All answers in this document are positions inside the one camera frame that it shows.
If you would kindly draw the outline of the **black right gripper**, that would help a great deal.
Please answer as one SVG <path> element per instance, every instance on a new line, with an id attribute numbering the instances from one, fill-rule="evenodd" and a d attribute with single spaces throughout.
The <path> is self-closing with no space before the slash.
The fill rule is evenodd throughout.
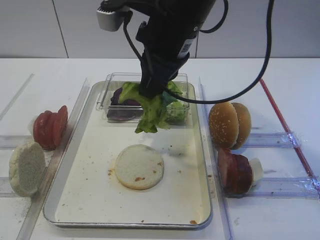
<path id="1" fill-rule="evenodd" d="M 146 98 L 161 95 L 179 69 L 190 58 L 189 48 L 214 0 L 122 0 L 120 6 L 149 16 L 136 40 L 145 45 L 141 60 L 139 94 Z"/>

